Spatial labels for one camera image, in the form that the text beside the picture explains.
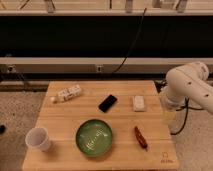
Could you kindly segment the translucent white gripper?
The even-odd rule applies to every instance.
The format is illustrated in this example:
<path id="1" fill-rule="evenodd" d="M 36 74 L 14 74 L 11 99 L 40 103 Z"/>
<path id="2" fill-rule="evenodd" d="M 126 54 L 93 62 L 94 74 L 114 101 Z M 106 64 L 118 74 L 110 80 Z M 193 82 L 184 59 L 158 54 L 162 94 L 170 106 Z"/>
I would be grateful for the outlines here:
<path id="1" fill-rule="evenodd" d="M 159 93 L 159 99 L 163 110 L 164 122 L 170 125 L 176 116 L 174 104 L 164 92 Z"/>

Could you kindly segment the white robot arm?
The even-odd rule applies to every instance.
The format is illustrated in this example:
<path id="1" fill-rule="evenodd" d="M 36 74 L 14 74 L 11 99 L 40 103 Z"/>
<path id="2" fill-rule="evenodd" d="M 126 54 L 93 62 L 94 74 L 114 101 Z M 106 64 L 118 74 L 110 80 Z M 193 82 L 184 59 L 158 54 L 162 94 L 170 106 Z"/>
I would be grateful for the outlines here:
<path id="1" fill-rule="evenodd" d="M 167 85 L 159 93 L 164 122 L 170 124 L 176 110 L 186 98 L 213 114 L 213 87 L 206 83 L 209 69 L 196 61 L 170 69 L 166 74 Z"/>

